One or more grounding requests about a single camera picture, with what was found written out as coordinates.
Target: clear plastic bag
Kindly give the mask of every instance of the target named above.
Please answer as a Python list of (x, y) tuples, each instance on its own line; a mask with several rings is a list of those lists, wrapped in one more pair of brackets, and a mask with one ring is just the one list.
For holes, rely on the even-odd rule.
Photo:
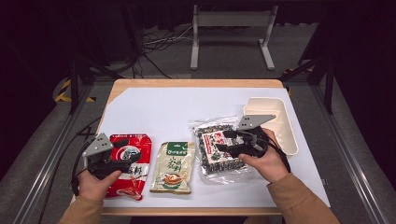
[(200, 164), (199, 174), (204, 183), (225, 185), (248, 182), (254, 177), (251, 167), (216, 147), (216, 144), (233, 146), (243, 143), (242, 139), (229, 139), (222, 134), (223, 131), (235, 130), (238, 120), (237, 116), (230, 116), (190, 122), (197, 146), (195, 158)]

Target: floor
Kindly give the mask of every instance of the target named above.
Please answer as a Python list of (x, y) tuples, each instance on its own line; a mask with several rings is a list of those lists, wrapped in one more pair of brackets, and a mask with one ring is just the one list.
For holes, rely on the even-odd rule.
[[(191, 40), (184, 39), (167, 49), (147, 53), (161, 72), (147, 58), (140, 57), (134, 65), (135, 72), (129, 69), (121, 74), (136, 78), (167, 78), (164, 75), (276, 78), (285, 69), (297, 67), (315, 28), (315, 24), (274, 27), (269, 49), (275, 71), (266, 69), (257, 43), (263, 31), (248, 28), (200, 32), (200, 61), (196, 71), (190, 70)], [(333, 212), (341, 223), (396, 223), (396, 193), (366, 146), (341, 91), (334, 86), (333, 115), (329, 115), (322, 104), (323, 83), (309, 86), (305, 79), (306, 74), (300, 74), (284, 85), (290, 87), (290, 99)], [(58, 102), (0, 183), (0, 191), (6, 192), (0, 196), (0, 223), (59, 220), (70, 204), (69, 182), (77, 153), (86, 136), (95, 133), (98, 126), (95, 120), (103, 113), (113, 82), (110, 77), (97, 74), (93, 86), (80, 86), (81, 99), (94, 97), (95, 101), (84, 102), (73, 115), (69, 115), (69, 102)], [(64, 80), (53, 91), (54, 98), (63, 84)], [(91, 128), (78, 134), (85, 126)], [(280, 223), (279, 217), (270, 219), (272, 223)], [(129, 223), (129, 220), (129, 217), (104, 217), (102, 223)]]

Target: person's left hand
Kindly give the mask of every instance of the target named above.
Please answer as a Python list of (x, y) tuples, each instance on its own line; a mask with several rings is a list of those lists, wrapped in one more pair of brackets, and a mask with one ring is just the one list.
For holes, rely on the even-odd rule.
[(107, 194), (107, 189), (121, 175), (121, 171), (115, 171), (105, 179), (100, 180), (91, 175), (88, 170), (79, 175), (79, 196), (101, 202)]

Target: gray carpet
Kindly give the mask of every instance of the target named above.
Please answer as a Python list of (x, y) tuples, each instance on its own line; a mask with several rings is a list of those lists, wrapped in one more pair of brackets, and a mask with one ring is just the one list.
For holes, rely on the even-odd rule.
[[(173, 78), (274, 78), (281, 76), (281, 72), (285, 69), (297, 66), (296, 63), (315, 28), (315, 25), (287, 25), (274, 28), (269, 49), (276, 66), (275, 71), (266, 69), (257, 43), (262, 31), (253, 28), (246, 29), (241, 34), (224, 30), (203, 32), (200, 36), (199, 68), (196, 71), (190, 70), (190, 40), (184, 40), (166, 50), (151, 52), (148, 56), (165, 74), (172, 75)], [(135, 67), (143, 78), (164, 78), (145, 58), (141, 57), (139, 62), (141, 68), (139, 65)], [(131, 77), (132, 71), (128, 70), (121, 74)], [(372, 223), (361, 196), (338, 152), (334, 136), (325, 121), (325, 115), (320, 110), (320, 106), (315, 103), (311, 87), (304, 82), (305, 77), (305, 74), (301, 74), (285, 84), (290, 86), (290, 99), (319, 174), (327, 182), (325, 189), (332, 210), (341, 223)], [(108, 77), (98, 77), (97, 79), (98, 81), (95, 82), (90, 92), (90, 96), (96, 97), (96, 102), (84, 103), (75, 124), (69, 130), (66, 142), (103, 113), (111, 91), (112, 81)], [(34, 184), (36, 175), (62, 131), (69, 110), (70, 103), (59, 102), (57, 104), (3, 178), (0, 183), (2, 192), (0, 223), (12, 223), (18, 214), (25, 197)], [(333, 96), (333, 112), (346, 143), (356, 156), (389, 223), (396, 223), (396, 215), (393, 212), (396, 210), (395, 191), (376, 164), (370, 149), (365, 145), (342, 93), (336, 87)], [(92, 133), (95, 133), (97, 125), (98, 122), (92, 125)], [(51, 195), (42, 223), (56, 223), (70, 203), (72, 192), (68, 183), (72, 166), (84, 138), (85, 136), (76, 138), (64, 154), (51, 188)], [(29, 217), (29, 223), (37, 223), (46, 192), (47, 189), (44, 190), (34, 212)], [(280, 223), (279, 217), (272, 217), (271, 220), (273, 223)], [(129, 223), (129, 218), (104, 217), (102, 223)]]

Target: table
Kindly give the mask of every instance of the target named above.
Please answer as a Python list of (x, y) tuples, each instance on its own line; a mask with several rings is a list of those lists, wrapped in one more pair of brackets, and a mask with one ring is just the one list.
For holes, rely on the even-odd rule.
[[(202, 111), (196, 112), (196, 108), (189, 110), (199, 103), (197, 100), (201, 100), (200, 97), (206, 98), (204, 93), (196, 94), (202, 91), (207, 91), (210, 95), (216, 92), (216, 97), (221, 98), (219, 106), (204, 109), (201, 105)], [(176, 96), (180, 98), (179, 103), (174, 101)], [(103, 215), (269, 216), (280, 214), (265, 187), (268, 182), (262, 178), (254, 179), (248, 184), (205, 185), (199, 179), (197, 164), (192, 172), (192, 194), (149, 193), (155, 157), (160, 144), (165, 141), (192, 140), (191, 134), (188, 133), (186, 119), (220, 116), (224, 111), (242, 115), (243, 105), (248, 98), (257, 96), (274, 97), (284, 102), (299, 148), (298, 154), (289, 159), (291, 170), (330, 206), (289, 95), (280, 81), (274, 79), (119, 79), (109, 95), (98, 132), (106, 135), (147, 133), (152, 140), (151, 165), (143, 190), (143, 200), (137, 203), (123, 197), (106, 199)], [(166, 107), (170, 102), (174, 102), (177, 113), (170, 113), (173, 107)], [(212, 105), (213, 102), (210, 99), (205, 101), (208, 105)], [(177, 105), (186, 106), (180, 109)], [(168, 127), (168, 125), (172, 125), (172, 129), (161, 128)]]

